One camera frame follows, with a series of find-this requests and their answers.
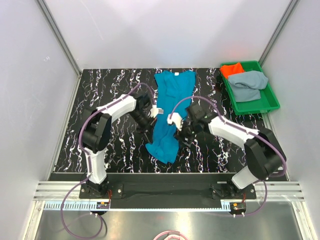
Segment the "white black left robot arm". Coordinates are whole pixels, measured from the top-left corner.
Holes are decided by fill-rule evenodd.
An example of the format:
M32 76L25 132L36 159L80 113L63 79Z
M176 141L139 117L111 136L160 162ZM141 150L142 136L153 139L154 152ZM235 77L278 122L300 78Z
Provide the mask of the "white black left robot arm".
M151 98L147 93L122 94L116 100L84 111L84 122L78 134L79 148L84 152L87 174L82 180L81 198L103 198L111 194L105 170L105 149L110 141L113 122L129 114L137 124L136 131L148 144L153 142L156 117L147 113Z

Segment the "blue t shirt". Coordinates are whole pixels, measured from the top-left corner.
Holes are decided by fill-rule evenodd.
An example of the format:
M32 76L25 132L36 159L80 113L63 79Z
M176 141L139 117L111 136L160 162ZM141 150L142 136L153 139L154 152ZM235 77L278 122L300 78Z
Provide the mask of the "blue t shirt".
M174 137L177 128L169 125L167 118L171 112L178 113L182 118L187 116L186 108L191 104L196 84L196 73L185 71L179 74L164 71L154 75L157 84L158 108L163 114L156 116L157 121L153 130L152 143L146 144L146 149L155 159L163 164L173 164L179 151L179 142Z

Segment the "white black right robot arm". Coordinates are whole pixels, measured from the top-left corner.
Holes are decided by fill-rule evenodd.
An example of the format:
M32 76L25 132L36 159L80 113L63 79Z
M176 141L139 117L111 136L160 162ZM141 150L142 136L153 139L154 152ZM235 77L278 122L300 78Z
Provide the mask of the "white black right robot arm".
M249 186L279 175L278 169L287 166L285 153L272 130L241 126L217 113L205 111L197 103L187 107L186 112L186 117L173 112L167 118L167 123L176 127L174 137L180 144L189 146L197 134L207 133L237 145L245 153L246 166L220 189L213 188L214 196L241 198Z

